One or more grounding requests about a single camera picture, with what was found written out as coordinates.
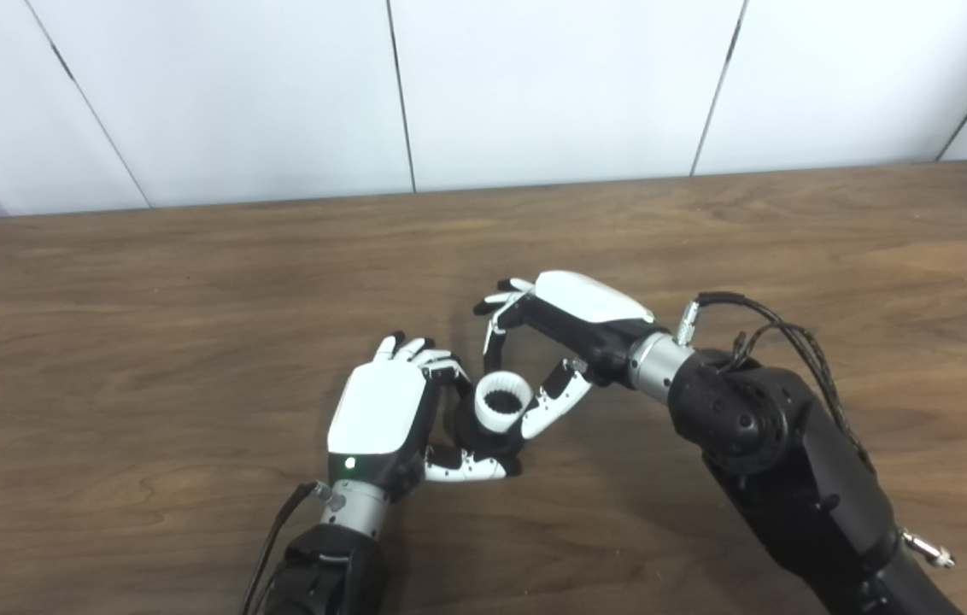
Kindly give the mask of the black and white right hand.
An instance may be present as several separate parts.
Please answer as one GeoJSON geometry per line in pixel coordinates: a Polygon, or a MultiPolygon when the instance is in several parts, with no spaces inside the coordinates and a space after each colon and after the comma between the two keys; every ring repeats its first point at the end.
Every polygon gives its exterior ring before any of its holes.
{"type": "Polygon", "coordinates": [[[663,401],[690,352],[680,348],[653,313],[631,296],[570,270],[547,270],[530,281],[501,280],[473,314],[488,319],[483,346],[487,374],[501,369],[513,328],[528,326],[573,354],[555,366],[510,427],[492,427],[521,444],[569,413],[593,386],[613,383],[663,401]]]}

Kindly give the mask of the black and white left hand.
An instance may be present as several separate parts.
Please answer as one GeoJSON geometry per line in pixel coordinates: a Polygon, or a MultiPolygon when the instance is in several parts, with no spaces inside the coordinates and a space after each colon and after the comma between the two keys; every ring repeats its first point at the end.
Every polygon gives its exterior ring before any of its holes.
{"type": "Polygon", "coordinates": [[[519,477],[521,460],[467,444],[433,445],[444,389],[470,401],[475,385],[452,351],[393,331],[347,378],[327,436],[331,483],[365,483],[397,503],[425,480],[481,482],[519,477]]]}

